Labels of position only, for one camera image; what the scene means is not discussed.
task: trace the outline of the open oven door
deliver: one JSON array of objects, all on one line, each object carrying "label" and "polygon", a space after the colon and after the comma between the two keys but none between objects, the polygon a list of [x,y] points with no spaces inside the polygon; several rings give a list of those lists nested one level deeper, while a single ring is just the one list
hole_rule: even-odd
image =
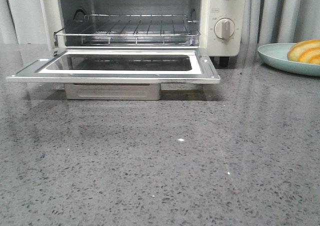
[{"label": "open oven door", "polygon": [[130,89],[132,85],[142,84],[220,82],[206,50],[201,48],[60,48],[54,55],[32,62],[15,75],[8,76],[7,81],[65,83],[66,91],[67,87],[82,85],[86,87],[86,93],[90,87],[97,92],[97,87],[112,84],[126,85]]}]

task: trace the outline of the countertop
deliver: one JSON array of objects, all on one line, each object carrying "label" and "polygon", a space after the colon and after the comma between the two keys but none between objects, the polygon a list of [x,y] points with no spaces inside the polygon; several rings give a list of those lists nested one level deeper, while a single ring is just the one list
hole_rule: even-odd
[{"label": "countertop", "polygon": [[320,78],[242,45],[220,84],[157,101],[6,82],[48,53],[0,48],[0,225],[320,225]]}]

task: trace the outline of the plate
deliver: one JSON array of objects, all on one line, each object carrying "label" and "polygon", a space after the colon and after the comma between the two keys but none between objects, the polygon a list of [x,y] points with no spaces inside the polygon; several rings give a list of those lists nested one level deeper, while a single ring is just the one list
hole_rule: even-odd
[{"label": "plate", "polygon": [[313,63],[289,61],[287,53],[294,43],[272,43],[258,48],[258,54],[262,61],[278,70],[320,77],[320,65]]}]

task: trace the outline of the white toaster oven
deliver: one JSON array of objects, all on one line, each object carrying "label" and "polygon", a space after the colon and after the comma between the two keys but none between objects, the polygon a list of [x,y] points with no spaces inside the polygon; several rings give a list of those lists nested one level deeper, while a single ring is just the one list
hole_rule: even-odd
[{"label": "white toaster oven", "polygon": [[68,99],[157,100],[161,84],[217,84],[239,52],[245,0],[40,0],[51,58],[9,82],[64,83]]}]

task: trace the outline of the wire rack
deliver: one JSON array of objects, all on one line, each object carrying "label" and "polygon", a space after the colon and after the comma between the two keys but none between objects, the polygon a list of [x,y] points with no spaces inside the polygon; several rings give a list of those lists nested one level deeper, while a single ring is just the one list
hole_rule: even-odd
[{"label": "wire rack", "polygon": [[88,14],[54,33],[68,46],[199,45],[198,24],[185,15]]}]

